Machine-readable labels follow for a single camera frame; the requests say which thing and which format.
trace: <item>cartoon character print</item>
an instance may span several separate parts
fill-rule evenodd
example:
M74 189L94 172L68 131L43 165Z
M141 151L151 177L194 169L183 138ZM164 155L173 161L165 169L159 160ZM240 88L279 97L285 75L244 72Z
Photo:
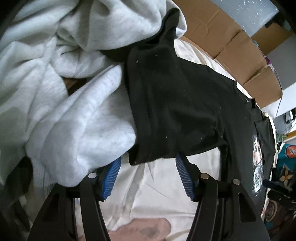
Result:
M262 151L258 137L254 135L253 138L253 165L255 167L253 181L254 189L253 192L256 194L262 187L263 183L263 162L262 162Z

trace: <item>white wall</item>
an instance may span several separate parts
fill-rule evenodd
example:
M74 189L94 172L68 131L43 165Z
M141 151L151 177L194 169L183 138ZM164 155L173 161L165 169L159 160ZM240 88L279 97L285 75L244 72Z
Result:
M267 55L276 69L283 87L283 99L277 116L296 107L296 35L292 35ZM275 117L279 100L264 107L272 117Z

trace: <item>clothing pile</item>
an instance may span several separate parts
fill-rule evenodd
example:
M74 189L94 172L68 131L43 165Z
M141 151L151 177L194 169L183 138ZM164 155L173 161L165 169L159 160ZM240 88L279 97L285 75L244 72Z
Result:
M101 205L108 230L166 218L169 240L184 240L196 203L171 159L182 151L215 179L241 180L261 212L272 122L220 65L177 39L185 32L171 0L26 4L0 40L0 185L27 156L46 198L54 183L76 186L123 155Z

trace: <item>brown cardboard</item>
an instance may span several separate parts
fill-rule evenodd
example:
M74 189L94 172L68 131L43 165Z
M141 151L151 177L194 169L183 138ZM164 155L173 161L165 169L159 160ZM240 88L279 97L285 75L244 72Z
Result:
M260 107L281 97L281 88L261 51L231 17L210 0L174 2L187 22L185 37L246 87Z
M260 108L278 100L282 96L276 76L269 66L243 84L248 93L256 99Z
M293 30L287 31L277 23L272 23L268 28L263 26L257 33L252 36L261 51L267 55L282 42L292 36Z

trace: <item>cartoon face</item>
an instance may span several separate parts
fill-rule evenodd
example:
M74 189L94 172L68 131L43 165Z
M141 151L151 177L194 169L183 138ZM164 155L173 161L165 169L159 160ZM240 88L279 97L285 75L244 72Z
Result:
M262 152L260 143L257 136L254 136L254 146L253 146L253 163L257 166L262 160Z

